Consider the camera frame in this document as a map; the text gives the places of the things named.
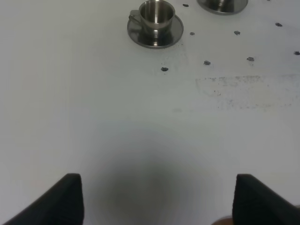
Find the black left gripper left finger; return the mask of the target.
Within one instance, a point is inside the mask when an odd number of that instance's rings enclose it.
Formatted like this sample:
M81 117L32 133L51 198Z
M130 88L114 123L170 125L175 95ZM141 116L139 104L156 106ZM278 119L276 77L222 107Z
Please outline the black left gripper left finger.
M78 173L68 173L5 224L82 225L83 221L82 179Z

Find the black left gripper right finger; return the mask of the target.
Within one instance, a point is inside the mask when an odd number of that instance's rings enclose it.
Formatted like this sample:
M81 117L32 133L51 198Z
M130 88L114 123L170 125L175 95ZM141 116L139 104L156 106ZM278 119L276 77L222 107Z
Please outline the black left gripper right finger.
M300 210L251 174L238 174L232 204L234 225L298 225Z

